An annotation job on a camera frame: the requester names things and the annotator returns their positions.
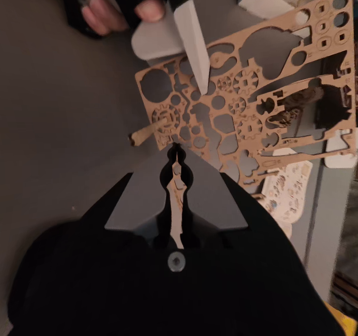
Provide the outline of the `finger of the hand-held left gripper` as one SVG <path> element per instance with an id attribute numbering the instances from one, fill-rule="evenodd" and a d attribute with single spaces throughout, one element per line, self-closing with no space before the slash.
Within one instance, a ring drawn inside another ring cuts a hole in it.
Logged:
<path id="1" fill-rule="evenodd" d="M 207 94 L 210 60 L 193 0 L 174 11 L 167 4 L 165 16 L 155 23 L 142 21 L 131 44 L 136 56 L 146 61 L 185 52 L 201 94 Z"/>

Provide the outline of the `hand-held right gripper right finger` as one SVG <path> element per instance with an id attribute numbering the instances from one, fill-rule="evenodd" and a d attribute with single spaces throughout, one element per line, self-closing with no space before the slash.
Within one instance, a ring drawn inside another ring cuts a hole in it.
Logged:
<path id="1" fill-rule="evenodd" d="M 241 210 L 220 172 L 193 151 L 178 145 L 183 194 L 182 233 L 184 249 L 199 249 L 221 232 L 248 228 Z"/>

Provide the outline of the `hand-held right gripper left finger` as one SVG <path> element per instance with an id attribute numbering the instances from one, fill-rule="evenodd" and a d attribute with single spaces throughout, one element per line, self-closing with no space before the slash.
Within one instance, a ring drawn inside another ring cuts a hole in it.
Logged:
<path id="1" fill-rule="evenodd" d="M 132 232 L 155 249 L 170 246 L 172 209 L 168 185 L 176 159 L 177 143 L 172 143 L 145 160 L 130 177 L 105 229 Z"/>

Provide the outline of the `laser-cut wooden parts sheet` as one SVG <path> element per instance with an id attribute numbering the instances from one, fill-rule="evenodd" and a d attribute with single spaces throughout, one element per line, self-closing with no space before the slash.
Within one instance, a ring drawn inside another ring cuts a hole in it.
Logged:
<path id="1" fill-rule="evenodd" d="M 244 29 L 208 45 L 210 73 L 208 93 L 201 95 L 186 55 L 138 72 L 136 82 L 150 124 L 164 117 L 168 123 L 156 131 L 159 150 L 175 142 L 188 147 L 207 162 L 217 156 L 218 170 L 235 168 L 236 182 L 253 189 L 266 177 L 289 164 L 332 155 L 356 154 L 356 101 L 352 0 L 316 0 L 279 17 Z M 240 54 L 261 33 L 308 33 L 286 54 L 280 74 L 268 79 L 258 58 Z M 286 128 L 267 122 L 284 110 L 278 100 L 320 82 L 334 84 L 322 75 L 323 59 L 347 51 L 341 65 L 352 89 L 351 116 L 330 130 L 315 128 L 315 104 L 306 106 Z M 337 130 L 346 148 L 326 152 L 326 143 Z"/>

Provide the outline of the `partly built wooden model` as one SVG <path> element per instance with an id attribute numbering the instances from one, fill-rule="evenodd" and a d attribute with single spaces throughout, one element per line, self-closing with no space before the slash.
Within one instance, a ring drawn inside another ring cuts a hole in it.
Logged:
<path id="1" fill-rule="evenodd" d="M 320 86 L 308 87 L 295 92 L 277 101 L 277 105 L 283 105 L 284 110 L 268 117 L 267 122 L 279 128 L 286 128 L 302 113 L 306 106 L 318 102 L 323 96 L 324 89 Z"/>

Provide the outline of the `person's left hand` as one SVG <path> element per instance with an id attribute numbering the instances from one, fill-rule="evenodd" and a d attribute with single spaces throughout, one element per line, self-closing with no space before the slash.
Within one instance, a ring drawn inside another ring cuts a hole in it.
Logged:
<path id="1" fill-rule="evenodd" d="M 85 22 L 101 37 L 130 29 L 115 0 L 84 0 L 82 5 Z M 165 16 L 165 5 L 162 0 L 144 0 L 135 13 L 141 21 L 155 23 Z"/>

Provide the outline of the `open instruction booklet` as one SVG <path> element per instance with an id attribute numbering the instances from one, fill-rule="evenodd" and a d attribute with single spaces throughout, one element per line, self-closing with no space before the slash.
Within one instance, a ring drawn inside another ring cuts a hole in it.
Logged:
<path id="1" fill-rule="evenodd" d="M 260 203 L 275 220 L 292 225 L 301 218 L 312 167 L 310 161 L 293 163 L 265 178 Z"/>

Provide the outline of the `white box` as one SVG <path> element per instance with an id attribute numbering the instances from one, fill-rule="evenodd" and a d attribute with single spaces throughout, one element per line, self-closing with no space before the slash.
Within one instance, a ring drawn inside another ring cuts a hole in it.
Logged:
<path id="1" fill-rule="evenodd" d="M 284 0 L 238 0 L 238 6 L 265 20 L 294 10 L 294 7 Z"/>

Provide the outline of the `white sign stand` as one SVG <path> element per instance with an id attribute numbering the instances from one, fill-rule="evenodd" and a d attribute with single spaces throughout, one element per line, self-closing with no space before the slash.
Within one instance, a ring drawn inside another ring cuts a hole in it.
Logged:
<path id="1" fill-rule="evenodd" d="M 347 146 L 343 139 L 343 136 L 350 135 L 351 130 L 337 130 L 335 136 L 329 138 L 326 143 L 326 152 L 338 151 L 345 149 Z M 325 167 L 331 169 L 342 169 L 342 168 L 353 168 L 357 164 L 357 152 L 356 155 L 346 154 L 346 155 L 332 155 L 324 158 Z"/>

